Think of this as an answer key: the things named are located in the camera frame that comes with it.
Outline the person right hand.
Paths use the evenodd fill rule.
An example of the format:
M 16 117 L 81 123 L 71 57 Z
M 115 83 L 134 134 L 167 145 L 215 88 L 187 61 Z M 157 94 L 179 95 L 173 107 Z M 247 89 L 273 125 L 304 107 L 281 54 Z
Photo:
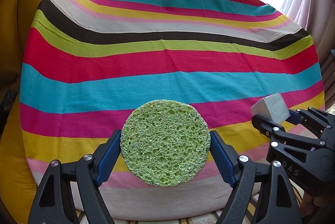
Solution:
M 316 206 L 322 207 L 329 201 L 329 199 L 330 199 L 329 195 L 312 197 L 308 193 L 304 192 L 303 199 L 299 206 L 301 216 L 305 217 L 307 215 L 311 215 Z

